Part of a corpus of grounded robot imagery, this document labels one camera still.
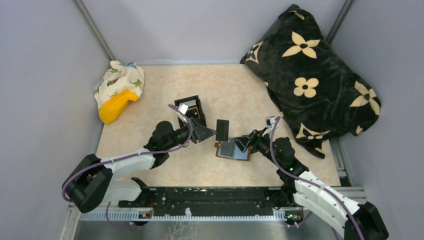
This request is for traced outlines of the brown leather card holder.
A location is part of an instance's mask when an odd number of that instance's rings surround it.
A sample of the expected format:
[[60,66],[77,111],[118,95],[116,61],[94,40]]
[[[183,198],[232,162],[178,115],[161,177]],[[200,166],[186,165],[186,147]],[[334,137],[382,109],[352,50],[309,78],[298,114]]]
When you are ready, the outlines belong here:
[[217,158],[245,162],[250,161],[251,154],[248,151],[242,152],[232,138],[228,138],[227,141],[218,141],[215,143],[214,147],[216,148],[215,156]]

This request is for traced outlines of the black credit card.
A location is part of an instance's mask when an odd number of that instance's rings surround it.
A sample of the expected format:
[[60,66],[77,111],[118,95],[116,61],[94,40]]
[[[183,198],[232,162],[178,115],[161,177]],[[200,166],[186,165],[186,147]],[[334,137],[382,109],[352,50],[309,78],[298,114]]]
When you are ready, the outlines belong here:
[[229,139],[229,121],[224,119],[216,120],[216,135],[215,140],[217,142],[227,142]]

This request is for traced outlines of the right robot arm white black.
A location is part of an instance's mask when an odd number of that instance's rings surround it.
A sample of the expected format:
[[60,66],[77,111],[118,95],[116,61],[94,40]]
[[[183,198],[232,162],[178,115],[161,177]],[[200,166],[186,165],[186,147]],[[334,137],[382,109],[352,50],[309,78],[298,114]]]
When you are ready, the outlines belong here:
[[287,137],[272,140],[272,133],[253,130],[236,137],[243,152],[260,153],[278,168],[277,174],[290,191],[288,198],[329,224],[345,240],[386,240],[389,232],[375,205],[359,203],[326,185],[303,165]]

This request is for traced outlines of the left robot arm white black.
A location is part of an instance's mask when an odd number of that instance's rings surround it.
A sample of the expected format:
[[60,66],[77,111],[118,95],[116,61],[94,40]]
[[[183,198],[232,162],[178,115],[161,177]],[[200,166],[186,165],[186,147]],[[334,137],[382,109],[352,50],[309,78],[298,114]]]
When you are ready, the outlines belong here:
[[88,213],[100,204],[126,201],[134,204],[142,198],[147,186],[139,179],[120,181],[138,171],[162,165],[189,141],[197,144],[216,135],[191,118],[188,124],[174,129],[169,121],[156,125],[148,143],[127,155],[99,158],[89,154],[83,158],[62,185],[63,198],[73,203],[81,213]]

